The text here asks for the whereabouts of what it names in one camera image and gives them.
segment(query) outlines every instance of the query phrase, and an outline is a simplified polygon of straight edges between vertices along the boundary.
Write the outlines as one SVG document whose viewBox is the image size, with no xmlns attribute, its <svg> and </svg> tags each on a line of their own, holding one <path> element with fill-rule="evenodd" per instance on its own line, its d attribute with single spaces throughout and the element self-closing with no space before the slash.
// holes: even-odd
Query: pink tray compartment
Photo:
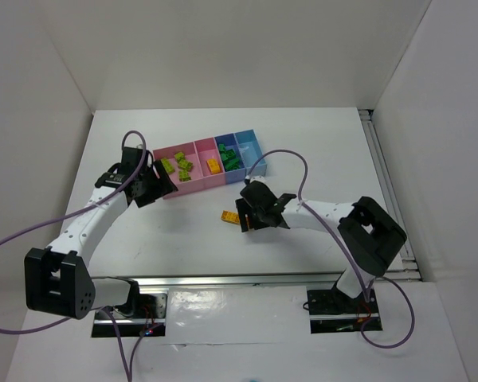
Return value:
<svg viewBox="0 0 478 382">
<path fill-rule="evenodd" d="M 219 185 L 225 185 L 225 171 L 223 171 L 223 165 L 221 164 L 220 155 L 217 151 L 217 145 L 214 138 L 206 138 L 195 141 L 197 148 L 198 158 L 200 160 L 200 167 L 204 176 L 204 187 L 209 189 L 211 187 L 218 187 Z M 215 175 L 210 173 L 207 165 L 207 160 L 214 158 L 220 166 L 221 172 Z"/>
<path fill-rule="evenodd" d="M 179 168 L 177 167 L 177 162 L 175 161 L 174 155 L 179 151 L 182 151 L 186 155 L 186 159 L 193 163 L 193 169 L 190 171 L 190 181 L 180 181 L 178 179 Z M 163 147 L 162 149 L 154 150 L 152 154 L 154 155 L 155 160 L 168 158 L 170 164 L 175 169 L 175 172 L 170 174 L 170 179 L 178 187 L 178 192 L 166 195 L 164 197 L 165 199 L 179 197 L 187 193 L 194 193 L 205 188 L 204 176 L 202 173 L 202 167 L 200 166 L 200 159 L 197 154 L 195 142 L 183 143 L 182 145 L 177 146 Z"/>
</svg>

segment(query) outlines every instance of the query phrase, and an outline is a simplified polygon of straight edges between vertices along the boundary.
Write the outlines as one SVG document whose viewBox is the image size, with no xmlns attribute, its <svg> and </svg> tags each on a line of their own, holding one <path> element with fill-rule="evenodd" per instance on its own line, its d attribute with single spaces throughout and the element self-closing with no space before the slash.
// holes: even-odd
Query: yellow block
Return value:
<svg viewBox="0 0 478 382">
<path fill-rule="evenodd" d="M 230 212 L 230 211 L 223 211 L 221 215 L 221 219 L 223 221 L 226 221 L 227 223 L 232 223 L 232 224 L 237 224 L 239 225 L 239 215 L 237 215 L 235 212 Z"/>
<path fill-rule="evenodd" d="M 214 158 L 207 159 L 207 166 L 209 167 L 210 173 L 213 175 L 221 172 L 220 165 L 217 163 L 217 160 Z"/>
</svg>

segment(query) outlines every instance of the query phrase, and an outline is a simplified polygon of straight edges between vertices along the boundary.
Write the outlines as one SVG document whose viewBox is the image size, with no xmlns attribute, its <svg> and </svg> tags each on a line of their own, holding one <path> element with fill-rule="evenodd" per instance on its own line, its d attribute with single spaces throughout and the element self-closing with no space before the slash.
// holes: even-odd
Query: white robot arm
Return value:
<svg viewBox="0 0 478 382">
<path fill-rule="evenodd" d="M 266 227 L 327 229 L 302 206 L 294 194 L 276 197 L 262 181 L 246 181 L 236 200 L 241 230 Z M 362 292 L 355 269 L 368 286 L 383 276 L 407 240 L 406 233 L 372 198 L 362 197 L 356 203 L 305 201 L 348 247 L 351 264 L 341 275 L 335 288 L 348 298 Z"/>
<path fill-rule="evenodd" d="M 141 208 L 177 191 L 161 162 L 148 165 L 144 156 L 135 179 L 110 197 L 138 168 L 141 157 L 141 149 L 124 147 L 121 162 L 96 182 L 86 205 L 95 208 L 77 216 L 46 248 L 32 248 L 26 255 L 26 304 L 30 309 L 80 319 L 103 306 L 121 306 L 122 311 L 133 312 L 140 299 L 148 298 L 140 295 L 133 280 L 92 279 L 87 271 L 97 245 L 133 201 Z"/>
</svg>

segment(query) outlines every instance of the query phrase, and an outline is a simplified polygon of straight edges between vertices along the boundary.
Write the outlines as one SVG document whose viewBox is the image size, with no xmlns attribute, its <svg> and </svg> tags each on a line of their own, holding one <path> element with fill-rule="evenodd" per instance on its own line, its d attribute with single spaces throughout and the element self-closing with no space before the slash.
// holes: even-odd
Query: white table surface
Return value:
<svg viewBox="0 0 478 382">
<path fill-rule="evenodd" d="M 170 302 L 167 336 L 143 339 L 134 381 L 467 382 L 435 285 L 402 287 L 413 302 L 416 326 L 409 342 L 394 350 L 375 349 L 359 333 L 310 334 L 308 312 L 301 309 L 304 289 L 297 286 L 250 287 L 238 295 L 234 289 L 212 290 L 221 294 L 221 310 L 206 309 L 213 300 L 202 296 L 178 310 Z M 409 311 L 390 284 L 378 283 L 376 292 L 383 331 L 368 335 L 394 343 L 407 333 Z M 271 309 L 264 306 L 266 298 Z M 55 319 L 29 311 L 23 329 Z M 91 326 L 90 314 L 20 336 L 7 382 L 124 382 L 116 339 L 91 339 Z M 124 340 L 127 357 L 135 340 Z"/>
<path fill-rule="evenodd" d="M 87 202 L 96 179 L 120 160 L 129 130 L 144 134 L 149 150 L 254 129 L 264 152 L 287 148 L 310 166 L 304 196 L 330 202 L 362 195 L 385 206 L 358 112 L 354 108 L 192 109 L 97 111 L 68 211 Z M 132 136 L 132 146 L 139 140 Z M 266 158 L 267 180 L 277 193 L 295 193 L 303 175 L 299 159 Z M 332 238 L 322 232 L 266 228 L 241 234 L 220 220 L 235 210 L 242 183 L 131 206 L 96 249 L 92 275 L 230 275 L 341 272 L 347 265 Z M 402 269 L 399 256 L 391 270 Z"/>
</svg>

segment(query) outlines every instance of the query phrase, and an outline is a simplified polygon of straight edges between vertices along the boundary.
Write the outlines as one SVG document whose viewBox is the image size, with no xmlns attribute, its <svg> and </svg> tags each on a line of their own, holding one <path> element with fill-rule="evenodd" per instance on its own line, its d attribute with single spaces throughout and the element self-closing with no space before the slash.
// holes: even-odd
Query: white wall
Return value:
<svg viewBox="0 0 478 382">
<path fill-rule="evenodd" d="M 429 0 L 37 0 L 94 109 L 366 107 Z"/>
<path fill-rule="evenodd" d="M 478 381 L 478 0 L 433 0 L 374 123 L 420 266 Z"/>
<path fill-rule="evenodd" d="M 0 1 L 0 239 L 61 214 L 88 133 L 90 111 L 26 0 Z M 23 258 L 57 227 L 0 249 L 0 326 L 25 317 Z M 17 338 L 0 335 L 0 381 Z"/>
</svg>

